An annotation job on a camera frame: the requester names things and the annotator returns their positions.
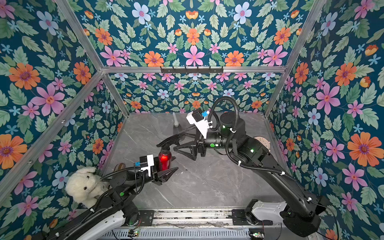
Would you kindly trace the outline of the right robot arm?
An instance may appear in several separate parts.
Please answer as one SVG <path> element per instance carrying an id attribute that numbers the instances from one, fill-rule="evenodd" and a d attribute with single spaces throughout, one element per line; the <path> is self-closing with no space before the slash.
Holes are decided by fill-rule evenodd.
<path id="1" fill-rule="evenodd" d="M 204 157 L 208 149 L 224 149 L 229 160 L 258 174 L 284 199 L 278 204 L 252 200 L 245 209 L 244 221 L 251 225 L 280 223 L 303 238 L 318 233 L 320 215 L 329 200 L 306 191 L 278 163 L 266 144 L 247 135 L 235 99 L 221 97 L 208 111 L 190 112 L 187 120 L 191 127 L 170 137 L 175 152 L 194 161 L 198 155 Z"/>

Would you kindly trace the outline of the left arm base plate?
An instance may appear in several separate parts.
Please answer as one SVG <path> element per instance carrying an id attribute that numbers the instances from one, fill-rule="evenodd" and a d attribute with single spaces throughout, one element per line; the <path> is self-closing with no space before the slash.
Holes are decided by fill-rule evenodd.
<path id="1" fill-rule="evenodd" d="M 126 219 L 126 225 L 130 227 L 150 227 L 155 216 L 154 210 L 139 210 Z"/>

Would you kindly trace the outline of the red can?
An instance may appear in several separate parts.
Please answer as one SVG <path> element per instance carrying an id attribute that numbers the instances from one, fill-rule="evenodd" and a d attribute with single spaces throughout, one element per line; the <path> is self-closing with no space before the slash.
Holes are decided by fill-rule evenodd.
<path id="1" fill-rule="evenodd" d="M 172 162 L 172 153 L 169 151 L 161 151 L 159 153 L 159 169 L 165 171 L 170 169 Z"/>

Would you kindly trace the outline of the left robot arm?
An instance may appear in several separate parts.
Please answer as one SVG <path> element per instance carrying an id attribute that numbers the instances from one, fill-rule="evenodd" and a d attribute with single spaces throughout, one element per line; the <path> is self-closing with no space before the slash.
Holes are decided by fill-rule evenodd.
<path id="1" fill-rule="evenodd" d="M 117 170 L 102 180 L 107 180 L 110 189 L 100 195 L 85 212 L 48 233 L 41 232 L 33 240 L 96 240 L 107 232 L 128 225 L 143 225 L 143 218 L 133 203 L 144 185 L 150 182 L 162 184 L 178 170 L 178 167 L 157 171 L 154 166 L 138 166 Z"/>

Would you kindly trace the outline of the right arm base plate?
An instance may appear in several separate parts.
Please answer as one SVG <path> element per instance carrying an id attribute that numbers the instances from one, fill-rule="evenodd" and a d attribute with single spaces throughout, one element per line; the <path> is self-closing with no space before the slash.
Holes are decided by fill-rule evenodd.
<path id="1" fill-rule="evenodd" d="M 232 219 L 234 226 L 272 226 L 273 221 L 261 221 L 252 213 L 254 205 L 258 202 L 259 200 L 253 199 L 245 209 L 232 209 L 227 218 Z"/>

